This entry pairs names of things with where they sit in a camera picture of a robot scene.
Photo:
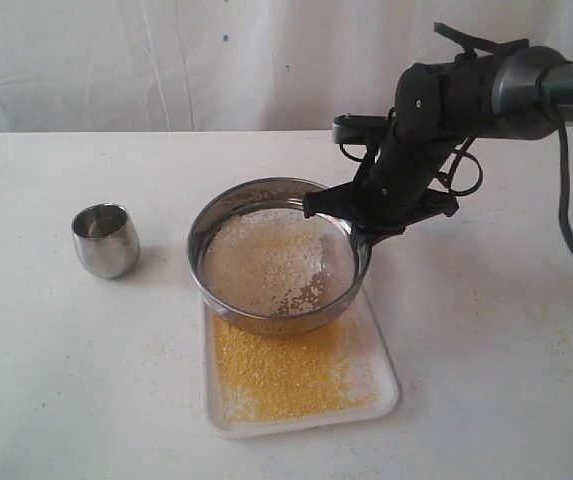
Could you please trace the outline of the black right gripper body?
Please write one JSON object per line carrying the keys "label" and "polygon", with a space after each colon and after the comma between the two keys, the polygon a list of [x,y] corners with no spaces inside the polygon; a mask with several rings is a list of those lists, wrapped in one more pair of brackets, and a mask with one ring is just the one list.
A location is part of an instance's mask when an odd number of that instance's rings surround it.
{"label": "black right gripper body", "polygon": [[429,188],[459,139],[438,135],[406,138],[393,115],[379,157],[363,160],[353,178],[358,222],[369,226],[409,226],[433,216],[451,217],[459,205],[452,194]]}

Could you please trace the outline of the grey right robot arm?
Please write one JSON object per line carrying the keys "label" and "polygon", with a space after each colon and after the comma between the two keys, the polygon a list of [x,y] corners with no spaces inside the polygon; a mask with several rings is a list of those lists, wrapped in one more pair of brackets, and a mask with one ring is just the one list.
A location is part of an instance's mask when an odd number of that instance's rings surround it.
{"label": "grey right robot arm", "polygon": [[563,122],[573,123],[573,62],[549,47],[417,63],[400,77],[388,116],[336,117],[334,143],[367,153],[351,182],[306,194],[304,214],[344,219],[375,237],[450,217],[458,193],[429,185],[451,154],[478,138],[540,140]]}

